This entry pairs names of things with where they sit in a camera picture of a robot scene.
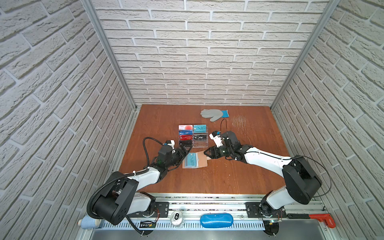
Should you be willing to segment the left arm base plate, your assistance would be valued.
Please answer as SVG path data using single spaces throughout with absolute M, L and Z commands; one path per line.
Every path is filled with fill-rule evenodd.
M 169 202 L 156 202 L 153 207 L 153 212 L 136 212 L 129 215 L 130 218 L 167 218 L 169 215 Z

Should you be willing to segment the clear acrylic card display stand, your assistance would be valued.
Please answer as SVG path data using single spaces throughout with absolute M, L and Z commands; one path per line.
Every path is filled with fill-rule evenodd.
M 179 143 L 185 147 L 206 148 L 208 147 L 207 125 L 179 125 Z

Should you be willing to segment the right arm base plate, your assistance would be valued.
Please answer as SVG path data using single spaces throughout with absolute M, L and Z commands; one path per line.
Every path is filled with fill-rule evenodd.
M 264 206 L 260 202 L 246 202 L 246 212 L 248 218 L 266 218 L 266 219 L 284 219 L 287 218 L 287 213 L 283 207 L 274 210 Z

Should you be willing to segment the beige leather card holder wallet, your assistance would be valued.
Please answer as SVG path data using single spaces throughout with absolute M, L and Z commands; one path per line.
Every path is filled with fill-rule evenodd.
M 204 155 L 204 152 L 201 151 L 201 152 L 197 152 L 197 158 L 198 158 L 198 165 L 196 168 L 185 168 L 185 159 L 183 160 L 183 169 L 198 169 L 198 168 L 205 168 L 208 166 L 208 160 L 210 160 L 210 158 L 208 158 L 207 156 Z

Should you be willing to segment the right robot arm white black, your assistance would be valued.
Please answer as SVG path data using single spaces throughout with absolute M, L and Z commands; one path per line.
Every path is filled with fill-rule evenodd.
M 210 159 L 226 158 L 269 170 L 285 181 L 285 185 L 263 197 L 260 208 L 270 215 L 282 207 L 299 203 L 307 205 L 322 186 L 322 181 L 302 156 L 284 157 L 250 145 L 210 147 L 204 151 Z

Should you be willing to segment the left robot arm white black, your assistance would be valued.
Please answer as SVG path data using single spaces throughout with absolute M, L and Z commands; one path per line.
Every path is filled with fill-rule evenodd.
M 163 180 L 168 172 L 181 165 L 191 149 L 183 145 L 175 149 L 164 144 L 156 160 L 144 170 L 128 174 L 112 173 L 89 199 L 88 216 L 106 220 L 114 226 L 135 213 L 151 216 L 156 211 L 156 198 L 139 190 Z

